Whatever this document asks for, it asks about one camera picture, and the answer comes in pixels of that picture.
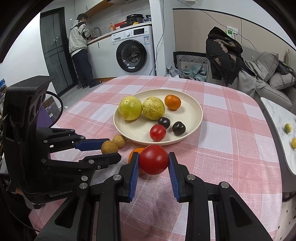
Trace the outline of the red tomato on plate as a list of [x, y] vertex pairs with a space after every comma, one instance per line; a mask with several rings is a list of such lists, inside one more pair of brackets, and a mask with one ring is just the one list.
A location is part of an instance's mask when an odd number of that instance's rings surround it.
[[154, 125], [149, 132], [149, 136], [154, 142], [160, 142], [166, 136], [166, 129], [163, 125]]

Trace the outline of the brown longan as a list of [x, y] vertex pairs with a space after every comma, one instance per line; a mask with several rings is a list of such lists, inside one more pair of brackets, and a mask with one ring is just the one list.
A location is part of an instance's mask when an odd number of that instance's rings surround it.
[[111, 154], [118, 152], [118, 146], [113, 141], [105, 141], [101, 146], [102, 154]]
[[122, 135], [115, 135], [112, 139], [112, 142], [114, 142], [119, 149], [126, 146], [126, 138]]

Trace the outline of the dark plum on plate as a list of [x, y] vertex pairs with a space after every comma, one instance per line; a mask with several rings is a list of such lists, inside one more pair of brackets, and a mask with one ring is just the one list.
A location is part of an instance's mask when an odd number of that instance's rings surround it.
[[176, 136], [180, 136], [185, 133], [186, 126], [181, 121], [177, 121], [173, 124], [172, 131]]

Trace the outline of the smooth yellow guava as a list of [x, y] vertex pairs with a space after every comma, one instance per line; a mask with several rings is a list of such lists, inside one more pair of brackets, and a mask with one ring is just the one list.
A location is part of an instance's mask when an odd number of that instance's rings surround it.
[[142, 114], [142, 102], [134, 96], [124, 97], [119, 104], [118, 111], [126, 121], [137, 120]]

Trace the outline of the small orange on plate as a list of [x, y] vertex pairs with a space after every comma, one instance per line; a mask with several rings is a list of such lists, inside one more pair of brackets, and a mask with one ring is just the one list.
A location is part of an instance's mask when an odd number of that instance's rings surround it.
[[165, 105], [170, 110], [177, 110], [181, 106], [181, 100], [175, 95], [167, 95], [165, 97]]

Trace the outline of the cream round plate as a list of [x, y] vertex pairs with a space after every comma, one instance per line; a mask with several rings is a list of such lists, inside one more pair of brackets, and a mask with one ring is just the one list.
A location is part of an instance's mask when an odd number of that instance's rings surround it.
[[197, 130], [203, 110], [190, 95], [171, 89], [152, 89], [125, 97], [113, 116], [116, 129], [142, 145], [171, 145]]

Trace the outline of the dark plum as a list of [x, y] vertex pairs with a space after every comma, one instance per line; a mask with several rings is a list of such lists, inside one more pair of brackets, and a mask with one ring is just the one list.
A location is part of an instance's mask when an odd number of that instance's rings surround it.
[[158, 119], [158, 124], [162, 125], [165, 129], [168, 129], [171, 125], [171, 121], [163, 116]]
[[186, 126], [181, 121], [177, 121], [173, 124], [172, 131], [176, 136], [180, 136], [185, 133]]

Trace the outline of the person in grey jacket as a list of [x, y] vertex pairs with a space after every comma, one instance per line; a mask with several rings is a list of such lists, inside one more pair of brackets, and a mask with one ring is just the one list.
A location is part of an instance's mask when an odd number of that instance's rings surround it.
[[73, 22], [69, 31], [69, 53], [82, 88], [93, 88], [102, 82], [94, 79], [92, 66], [88, 58], [87, 40], [94, 38], [87, 27], [87, 19], [88, 16], [82, 13]]

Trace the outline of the black jacket on sofa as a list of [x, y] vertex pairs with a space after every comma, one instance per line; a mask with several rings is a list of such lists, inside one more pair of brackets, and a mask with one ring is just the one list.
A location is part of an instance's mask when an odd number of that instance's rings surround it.
[[206, 40], [206, 57], [209, 59], [212, 77], [232, 84], [244, 63], [242, 46], [220, 28], [214, 27]]

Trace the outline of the grey sofa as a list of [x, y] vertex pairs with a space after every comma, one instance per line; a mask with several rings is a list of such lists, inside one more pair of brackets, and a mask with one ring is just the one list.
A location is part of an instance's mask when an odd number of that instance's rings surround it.
[[281, 74], [278, 72], [275, 64], [283, 63], [280, 60], [276, 61], [278, 54], [274, 52], [259, 52], [246, 46], [242, 48], [242, 56], [245, 60], [251, 62], [258, 61], [268, 70], [265, 87], [256, 92], [253, 98], [264, 97], [295, 114], [295, 76], [292, 73]]

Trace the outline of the brown longan right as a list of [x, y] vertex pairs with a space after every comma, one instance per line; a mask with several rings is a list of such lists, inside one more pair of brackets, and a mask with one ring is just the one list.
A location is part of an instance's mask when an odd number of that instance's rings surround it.
[[101, 146], [102, 154], [111, 154], [118, 152], [118, 146], [113, 141], [105, 141]]

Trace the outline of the rough yellow guava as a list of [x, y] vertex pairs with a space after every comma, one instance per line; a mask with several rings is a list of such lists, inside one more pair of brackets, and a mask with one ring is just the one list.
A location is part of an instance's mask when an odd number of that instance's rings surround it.
[[142, 112], [149, 120], [157, 121], [165, 115], [165, 106], [161, 99], [151, 96], [143, 102]]

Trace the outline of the brown longan left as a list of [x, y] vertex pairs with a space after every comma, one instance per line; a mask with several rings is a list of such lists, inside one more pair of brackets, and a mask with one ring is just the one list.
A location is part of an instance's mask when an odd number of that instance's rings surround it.
[[122, 135], [115, 135], [112, 139], [112, 142], [114, 142], [119, 149], [126, 146], [126, 138]]

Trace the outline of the red tomato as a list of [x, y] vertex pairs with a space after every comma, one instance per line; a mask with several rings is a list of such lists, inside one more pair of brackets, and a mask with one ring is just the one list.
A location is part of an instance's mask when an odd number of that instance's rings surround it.
[[154, 125], [149, 132], [149, 136], [154, 142], [160, 142], [166, 136], [166, 129], [163, 125]]
[[150, 145], [139, 155], [139, 167], [149, 175], [162, 173], [168, 165], [168, 153], [159, 145]]

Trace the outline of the white marble side table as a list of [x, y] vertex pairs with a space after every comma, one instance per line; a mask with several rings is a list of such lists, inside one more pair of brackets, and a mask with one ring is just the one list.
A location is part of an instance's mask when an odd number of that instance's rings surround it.
[[[283, 148], [283, 153], [285, 154], [288, 170], [295, 175], [295, 149], [293, 149], [290, 144], [291, 140], [295, 137], [295, 115], [267, 98], [261, 97], [260, 100], [275, 125]], [[286, 133], [284, 131], [284, 125], [286, 123], [292, 125], [291, 133]]]

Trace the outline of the pink checked tablecloth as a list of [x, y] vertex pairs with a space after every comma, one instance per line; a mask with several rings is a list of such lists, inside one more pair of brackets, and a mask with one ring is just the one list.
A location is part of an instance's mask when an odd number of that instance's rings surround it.
[[[87, 138], [113, 138], [113, 114], [123, 97], [150, 89], [173, 89], [196, 99], [200, 127], [185, 140], [166, 146], [180, 164], [205, 182], [228, 182], [264, 225], [278, 231], [282, 183], [278, 154], [258, 104], [226, 87], [171, 77], [124, 76], [108, 81], [69, 106], [56, 123]], [[167, 171], [144, 176], [131, 203], [120, 206], [123, 240], [184, 240], [186, 203], [178, 203]]]

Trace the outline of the black rice cooker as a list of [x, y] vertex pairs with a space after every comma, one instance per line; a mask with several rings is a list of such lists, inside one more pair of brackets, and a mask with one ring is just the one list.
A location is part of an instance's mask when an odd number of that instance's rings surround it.
[[143, 14], [132, 14], [126, 17], [126, 23], [133, 25], [134, 23], [142, 23], [144, 19]]

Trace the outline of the yellow lemon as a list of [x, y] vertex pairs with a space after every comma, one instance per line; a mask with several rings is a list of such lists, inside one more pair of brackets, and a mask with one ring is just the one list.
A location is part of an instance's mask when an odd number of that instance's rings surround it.
[[294, 137], [292, 140], [291, 140], [291, 146], [293, 149], [296, 149], [296, 137]]

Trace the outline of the purple bag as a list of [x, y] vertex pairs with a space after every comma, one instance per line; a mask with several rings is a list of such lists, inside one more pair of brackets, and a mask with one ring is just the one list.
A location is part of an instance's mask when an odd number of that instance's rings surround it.
[[57, 119], [60, 113], [60, 109], [57, 107], [56, 103], [53, 102], [49, 104], [47, 107], [42, 106], [37, 120], [38, 128], [48, 128], [50, 127], [54, 121]]

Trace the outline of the white washing machine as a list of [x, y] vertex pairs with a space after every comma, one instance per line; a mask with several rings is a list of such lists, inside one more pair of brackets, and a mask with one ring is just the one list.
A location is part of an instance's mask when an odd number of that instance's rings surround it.
[[111, 35], [118, 76], [156, 75], [152, 25], [138, 26]]

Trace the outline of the green lime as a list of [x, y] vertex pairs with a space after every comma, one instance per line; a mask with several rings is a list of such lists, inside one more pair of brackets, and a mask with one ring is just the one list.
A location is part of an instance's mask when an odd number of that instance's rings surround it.
[[286, 123], [286, 124], [284, 125], [284, 131], [285, 131], [286, 133], [291, 133], [291, 132], [292, 132], [292, 125], [289, 124], [289, 123]]

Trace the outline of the grey cushion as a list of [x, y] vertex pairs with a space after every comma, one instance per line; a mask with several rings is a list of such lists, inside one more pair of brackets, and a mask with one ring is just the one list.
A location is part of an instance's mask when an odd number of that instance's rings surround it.
[[252, 59], [259, 69], [257, 78], [264, 82], [269, 81], [278, 67], [278, 54], [274, 52], [263, 52], [257, 57], [252, 57]]

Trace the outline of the black patterned basket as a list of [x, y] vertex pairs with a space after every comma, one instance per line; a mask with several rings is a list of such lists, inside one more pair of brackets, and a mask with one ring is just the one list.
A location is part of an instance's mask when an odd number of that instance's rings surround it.
[[189, 51], [176, 51], [173, 53], [175, 73], [180, 75], [207, 75], [208, 58], [205, 53], [189, 52]]

